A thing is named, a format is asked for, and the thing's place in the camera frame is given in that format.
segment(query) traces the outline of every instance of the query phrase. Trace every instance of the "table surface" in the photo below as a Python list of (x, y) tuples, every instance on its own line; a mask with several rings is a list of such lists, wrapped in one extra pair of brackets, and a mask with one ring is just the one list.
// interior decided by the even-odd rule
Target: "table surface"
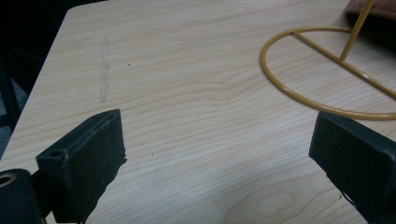
[[(0, 170), (35, 156), (91, 115), (119, 108), (128, 161), (87, 223), (364, 223), (308, 157), (318, 111), (277, 90), (259, 57), (272, 36), (346, 26), (347, 0), (134, 0), (72, 8)], [(307, 34), (340, 53), (347, 35)], [(359, 39), (347, 60), (396, 89), (395, 54)], [(396, 104), (292, 37), (268, 65), (327, 105)], [(396, 140), (395, 121), (360, 121)]]

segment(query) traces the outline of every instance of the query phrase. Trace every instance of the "yellow metal ring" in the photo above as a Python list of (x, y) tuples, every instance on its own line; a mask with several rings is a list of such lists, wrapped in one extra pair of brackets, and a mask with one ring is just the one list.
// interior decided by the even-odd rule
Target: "yellow metal ring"
[(332, 31), (332, 32), (342, 32), (342, 33), (350, 33), (351, 31), (343, 28), (332, 28), (332, 27), (313, 27), (313, 28), (299, 28), (294, 30), (289, 30), (283, 33), (280, 33), (274, 37), (272, 37), (262, 48), (261, 54), (261, 65), (262, 71), (267, 76), (267, 78), (271, 81), (271, 83), (276, 86), (280, 91), (288, 95), (293, 100), (307, 105), (311, 108), (314, 108), (319, 111), (330, 112), (338, 115), (342, 115), (345, 117), (349, 117), (351, 119), (367, 119), (367, 120), (393, 120), (396, 119), (396, 113), (366, 113), (366, 112), (357, 112), (352, 110), (345, 110), (337, 107), (332, 107), (329, 105), (324, 105), (318, 103), (316, 101), (310, 100), (301, 94), (289, 89), (282, 82), (280, 82), (271, 70), (268, 68), (267, 62), (265, 61), (265, 54), (267, 50), (273, 45), (277, 40), (287, 36), (292, 35), (294, 33), (303, 33), (303, 32), (312, 32), (312, 31)]

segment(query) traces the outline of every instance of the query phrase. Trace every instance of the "wooden object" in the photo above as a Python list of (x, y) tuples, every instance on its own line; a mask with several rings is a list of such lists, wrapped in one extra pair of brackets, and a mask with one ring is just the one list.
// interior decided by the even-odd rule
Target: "wooden object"
[[(318, 111), (277, 90), (259, 56), (293, 27), (344, 25), (347, 0), (107, 1), (71, 9), (0, 170), (119, 108), (128, 161), (87, 223), (363, 223), (308, 157)], [(339, 55), (346, 34), (309, 36)], [(293, 38), (268, 65), (294, 90), (369, 112), (396, 104)], [(396, 89), (394, 53), (358, 39), (348, 61)], [(364, 121), (395, 140), (395, 121)]]

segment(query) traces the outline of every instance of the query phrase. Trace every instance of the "yellow wire stand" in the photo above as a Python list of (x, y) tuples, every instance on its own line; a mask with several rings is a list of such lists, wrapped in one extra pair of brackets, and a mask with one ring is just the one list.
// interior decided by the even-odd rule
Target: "yellow wire stand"
[[(300, 102), (303, 105), (307, 105), (309, 107), (312, 107), (316, 110), (320, 111), (325, 111), (325, 112), (331, 112), (334, 114), (339, 114), (342, 116), (349, 117), (351, 119), (369, 119), (369, 120), (392, 120), (396, 119), (396, 113), (365, 113), (365, 112), (357, 112), (357, 111), (352, 111), (352, 110), (345, 110), (341, 108), (336, 108), (328, 105), (324, 105), (318, 102), (315, 102), (313, 100), (310, 100), (301, 94), (289, 89), (285, 85), (283, 85), (282, 82), (280, 82), (274, 74), (271, 72), (271, 70), (268, 68), (267, 62), (265, 61), (265, 54), (268, 51), (268, 49), (273, 45), (277, 40), (288, 36), (292, 35), (295, 38), (301, 40), (304, 42), (306, 45), (311, 47), (312, 49), (315, 49), (317, 52), (323, 54), (330, 60), (334, 61), (335, 63), (338, 63), (340, 66), (344, 67), (347, 71), (352, 73), (353, 75), (359, 77), (363, 81), (367, 82), (368, 84), (372, 85), (373, 87), (377, 88), (378, 90), (384, 92), (387, 96), (393, 98), (396, 100), (396, 92), (392, 91), (385, 86), (381, 85), (379, 82), (377, 82), (374, 78), (367, 76), (364, 74), (362, 71), (354, 67), (352, 64), (347, 63), (345, 59), (347, 58), (348, 53), (350, 52), (352, 45), (355, 43), (355, 40), (359, 34), (359, 31), (361, 30), (361, 27), (364, 23), (364, 21), (367, 18), (367, 15), (370, 12), (370, 9), (373, 7), (375, 0), (368, 0), (363, 7), (363, 10), (361, 11), (361, 14), (358, 17), (358, 20), (355, 23), (355, 26), (353, 27), (352, 30), (344, 29), (344, 28), (332, 28), (332, 27), (313, 27), (313, 28), (297, 28), (293, 30), (289, 30), (283, 33), (280, 33), (273, 38), (271, 38), (262, 48), (262, 54), (261, 54), (261, 64), (262, 64), (262, 71), (264, 74), (268, 77), (268, 79), (273, 83), (274, 86), (276, 86), (280, 91), (288, 95), (290, 98), (296, 100), (297, 102)], [(349, 39), (346, 42), (346, 45), (344, 47), (344, 50), (341, 54), (340, 57), (337, 57), (336, 55), (330, 53), (328, 50), (325, 48), (319, 46), (306, 36), (302, 35), (304, 32), (315, 32), (315, 31), (329, 31), (329, 32), (342, 32), (342, 33), (350, 33)]]

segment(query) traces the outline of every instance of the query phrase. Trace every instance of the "black object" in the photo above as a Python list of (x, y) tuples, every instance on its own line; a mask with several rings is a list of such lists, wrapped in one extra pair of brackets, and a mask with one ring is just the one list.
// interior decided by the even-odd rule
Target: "black object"
[(396, 143), (319, 112), (309, 156), (369, 223), (396, 223)]
[[(90, 117), (40, 153), (36, 160), (39, 170), (31, 180), (23, 170), (0, 173), (4, 182), (4, 186), (0, 182), (0, 195), (11, 195), (0, 198), (0, 210), (10, 203), (14, 206), (9, 208), (14, 211), (12, 217), (0, 213), (2, 223), (35, 223), (50, 211), (60, 223), (85, 222), (126, 161), (120, 111)], [(34, 190), (21, 188), (22, 181), (27, 186), (31, 182)], [(39, 211), (39, 220), (14, 221), (15, 217), (32, 213), (27, 210), (32, 210), (35, 204), (38, 204), (35, 209)]]

